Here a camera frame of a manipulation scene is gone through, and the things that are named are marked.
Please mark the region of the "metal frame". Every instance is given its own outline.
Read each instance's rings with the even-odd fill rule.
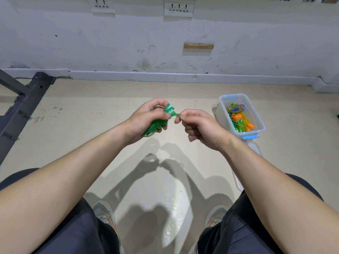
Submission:
[[[55,77],[37,72],[28,85],[23,85],[0,69],[0,84],[18,94],[13,106],[0,116],[0,165],[54,82]]]

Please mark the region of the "baseboard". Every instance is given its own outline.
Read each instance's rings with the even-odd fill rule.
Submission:
[[[55,77],[71,77],[74,80],[103,81],[148,81],[174,83],[231,83],[231,84],[268,84],[268,85],[311,85],[316,92],[339,93],[339,85],[329,85],[319,77],[305,76],[262,76],[229,74],[193,74],[138,71],[82,71],[68,69],[30,69],[6,68],[5,72],[13,77],[32,78],[38,71]]]

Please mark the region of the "floor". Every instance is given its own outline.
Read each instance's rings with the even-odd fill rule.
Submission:
[[[306,179],[339,211],[339,94],[308,86],[58,79],[2,163],[0,180],[68,153],[151,98],[164,98],[179,112],[212,114],[218,97],[229,93],[246,94],[261,115],[267,130],[255,142],[263,156]],[[0,88],[0,113],[14,98]],[[190,143],[172,119],[167,131],[125,148],[84,197],[112,206],[126,253],[177,254],[199,237],[213,206],[230,207],[239,194],[224,158],[199,141]]]

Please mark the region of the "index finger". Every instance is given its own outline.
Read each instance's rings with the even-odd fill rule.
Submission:
[[[185,109],[182,112],[180,112],[180,115],[183,116],[200,116],[200,117],[210,117],[211,115],[208,114],[204,110],[194,110],[194,109]],[[176,117],[174,123],[179,123],[181,121],[180,117]]]
[[[164,100],[164,99],[152,99],[148,102],[145,102],[142,106],[146,106],[148,108],[149,111],[154,110],[155,107],[157,106],[162,106],[162,107],[166,107],[166,105],[168,104],[168,101]]]

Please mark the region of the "sneaker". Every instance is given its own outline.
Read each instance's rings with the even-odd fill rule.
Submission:
[[[106,201],[98,201],[93,206],[94,214],[105,224],[110,225],[116,232],[119,239],[120,254],[125,254],[124,248],[121,246],[121,240],[116,230],[115,217],[112,208]]]
[[[222,221],[222,218],[225,216],[227,208],[223,205],[215,206],[207,215],[205,221],[205,228],[213,227],[219,224]],[[196,242],[193,247],[189,250],[188,254],[198,254],[198,242]]]

